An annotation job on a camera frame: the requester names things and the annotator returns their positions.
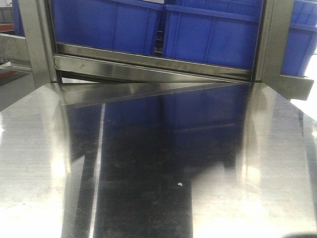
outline metal bar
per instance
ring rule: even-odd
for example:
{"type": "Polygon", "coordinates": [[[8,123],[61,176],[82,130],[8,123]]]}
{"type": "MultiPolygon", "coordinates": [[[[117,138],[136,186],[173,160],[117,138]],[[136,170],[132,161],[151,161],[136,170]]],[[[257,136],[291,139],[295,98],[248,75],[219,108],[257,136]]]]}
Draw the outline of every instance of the metal bar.
{"type": "Polygon", "coordinates": [[[252,81],[278,91],[294,0],[265,0],[252,81]]]}
{"type": "Polygon", "coordinates": [[[93,76],[93,75],[80,74],[80,73],[67,72],[67,71],[61,71],[61,75],[63,78],[63,83],[65,83],[65,80],[64,80],[65,78],[90,81],[90,82],[94,82],[94,83],[131,83],[131,82],[133,82],[132,80],[98,77],[98,76],[93,76]]]}
{"type": "Polygon", "coordinates": [[[296,77],[290,75],[281,75],[276,80],[278,86],[275,91],[286,99],[307,100],[314,80],[304,77],[296,77]]]}
{"type": "Polygon", "coordinates": [[[25,38],[0,33],[0,58],[30,61],[25,38]]]}
{"type": "Polygon", "coordinates": [[[46,0],[19,0],[26,43],[36,88],[58,82],[53,61],[54,38],[49,30],[50,13],[46,0]]]}
{"type": "Polygon", "coordinates": [[[179,72],[189,72],[208,76],[250,81],[251,72],[246,69],[230,68],[203,63],[187,62],[175,59],[134,55],[129,53],[114,52],[94,49],[84,46],[57,44],[58,52],[64,55],[108,60],[113,62],[128,63],[139,66],[168,69],[179,72]]]}
{"type": "Polygon", "coordinates": [[[27,73],[25,72],[8,71],[7,75],[2,78],[0,74],[0,86],[6,83],[9,83],[13,80],[16,80],[17,78],[20,78],[25,75],[27,75],[27,73]]]}
{"type": "Polygon", "coordinates": [[[234,85],[237,83],[120,83],[119,85],[99,83],[80,84],[76,87],[63,84],[56,85],[56,87],[62,90],[65,105],[86,107],[148,96],[234,85]]]}
{"type": "Polygon", "coordinates": [[[14,70],[14,71],[19,71],[19,72],[25,72],[25,73],[32,73],[31,66],[28,65],[28,62],[24,63],[14,63],[14,62],[8,62],[4,64],[0,64],[0,68],[6,69],[6,70],[14,70]]]}
{"type": "Polygon", "coordinates": [[[107,80],[125,79],[134,82],[239,82],[233,79],[202,76],[189,73],[156,69],[150,67],[133,66],[65,55],[55,55],[57,70],[104,77],[107,80]]]}

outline blue storage bin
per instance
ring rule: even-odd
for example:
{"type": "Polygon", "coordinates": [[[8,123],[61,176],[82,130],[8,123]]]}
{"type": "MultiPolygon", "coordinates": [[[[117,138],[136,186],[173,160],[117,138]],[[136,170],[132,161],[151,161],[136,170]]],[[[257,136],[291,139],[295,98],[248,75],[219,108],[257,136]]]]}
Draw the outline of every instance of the blue storage bin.
{"type": "Polygon", "coordinates": [[[13,13],[14,33],[17,36],[24,36],[24,29],[22,25],[22,18],[21,18],[18,0],[12,0],[12,13],[13,13]]]}
{"type": "Polygon", "coordinates": [[[293,7],[292,22],[316,26],[317,2],[296,0],[293,7]]]}
{"type": "Polygon", "coordinates": [[[251,69],[259,23],[256,17],[168,5],[162,55],[251,69]]]}
{"type": "Polygon", "coordinates": [[[177,0],[177,5],[259,17],[262,0],[177,0]]]}
{"type": "Polygon", "coordinates": [[[150,55],[161,4],[138,0],[52,0],[61,42],[150,55]]]}
{"type": "Polygon", "coordinates": [[[285,49],[283,74],[304,76],[317,45],[317,27],[291,24],[285,49]]]}
{"type": "MultiPolygon", "coordinates": [[[[166,5],[167,4],[175,4],[175,3],[176,3],[176,0],[165,0],[164,1],[164,4],[166,4],[166,5]]],[[[164,32],[165,31],[165,25],[166,25],[166,10],[165,10],[165,7],[164,7],[164,10],[162,12],[161,19],[160,19],[160,22],[159,22],[158,30],[164,32]]]]}

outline stainless steel surface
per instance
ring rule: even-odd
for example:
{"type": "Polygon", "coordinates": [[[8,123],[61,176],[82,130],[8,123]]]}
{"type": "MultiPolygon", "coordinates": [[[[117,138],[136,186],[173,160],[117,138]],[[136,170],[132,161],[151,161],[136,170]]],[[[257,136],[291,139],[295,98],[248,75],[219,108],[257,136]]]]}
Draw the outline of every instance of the stainless steel surface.
{"type": "Polygon", "coordinates": [[[316,234],[316,122],[216,85],[48,84],[2,111],[1,236],[316,234]]]}
{"type": "Polygon", "coordinates": [[[250,71],[246,69],[230,68],[203,63],[185,62],[175,59],[141,56],[129,53],[93,49],[84,46],[62,43],[58,43],[57,47],[58,52],[64,55],[92,58],[96,60],[108,60],[119,63],[149,66],[158,69],[169,69],[180,72],[204,74],[209,76],[231,78],[244,81],[250,81],[251,78],[250,71]]]}
{"type": "Polygon", "coordinates": [[[129,64],[114,63],[105,60],[55,55],[57,70],[82,73],[105,79],[123,79],[132,82],[238,82],[197,74],[181,73],[129,64]]]}
{"type": "Polygon", "coordinates": [[[307,100],[314,80],[290,75],[281,75],[279,87],[275,88],[286,99],[307,100]]]}
{"type": "Polygon", "coordinates": [[[16,72],[4,79],[4,84],[2,84],[3,79],[0,81],[0,111],[35,90],[33,77],[30,73],[16,72]]]}
{"type": "Polygon", "coordinates": [[[32,72],[29,62],[26,61],[10,61],[4,64],[0,64],[0,68],[25,73],[32,72]]]}
{"type": "Polygon", "coordinates": [[[9,60],[30,61],[25,38],[0,33],[0,57],[9,60]]]}
{"type": "Polygon", "coordinates": [[[72,78],[62,78],[63,83],[95,83],[91,81],[72,79],[72,78]]]}
{"type": "Polygon", "coordinates": [[[12,8],[0,7],[0,23],[12,23],[12,8]]]}
{"type": "Polygon", "coordinates": [[[47,0],[19,0],[26,43],[36,87],[57,82],[53,61],[54,38],[49,30],[51,22],[47,0]]]}
{"type": "Polygon", "coordinates": [[[294,0],[265,0],[253,69],[253,81],[280,91],[280,75],[294,0]]]}

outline reflective surface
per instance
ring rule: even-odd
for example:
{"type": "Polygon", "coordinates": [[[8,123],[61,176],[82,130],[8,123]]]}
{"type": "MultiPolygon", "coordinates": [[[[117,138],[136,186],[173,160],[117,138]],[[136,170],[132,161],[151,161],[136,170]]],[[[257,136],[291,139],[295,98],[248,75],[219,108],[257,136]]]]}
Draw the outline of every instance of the reflective surface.
{"type": "Polygon", "coordinates": [[[265,84],[50,84],[0,126],[3,237],[317,232],[316,122],[265,84]]]}
{"type": "Polygon", "coordinates": [[[132,55],[129,53],[115,52],[88,48],[84,46],[58,43],[58,52],[64,55],[73,55],[98,60],[109,60],[120,63],[129,63],[140,66],[158,67],[163,69],[177,70],[189,73],[214,75],[217,77],[234,78],[250,81],[250,71],[239,68],[228,68],[224,66],[208,65],[194,62],[184,62],[174,59],[132,55]]]}

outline metal tabletop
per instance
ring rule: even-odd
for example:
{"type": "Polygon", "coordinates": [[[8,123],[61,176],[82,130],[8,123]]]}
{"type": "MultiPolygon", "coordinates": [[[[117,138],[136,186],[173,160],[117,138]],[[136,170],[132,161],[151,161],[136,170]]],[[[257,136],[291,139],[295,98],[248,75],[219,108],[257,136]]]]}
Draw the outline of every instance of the metal tabletop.
{"type": "Polygon", "coordinates": [[[316,234],[316,131],[262,83],[47,84],[0,113],[0,236],[316,234]]]}

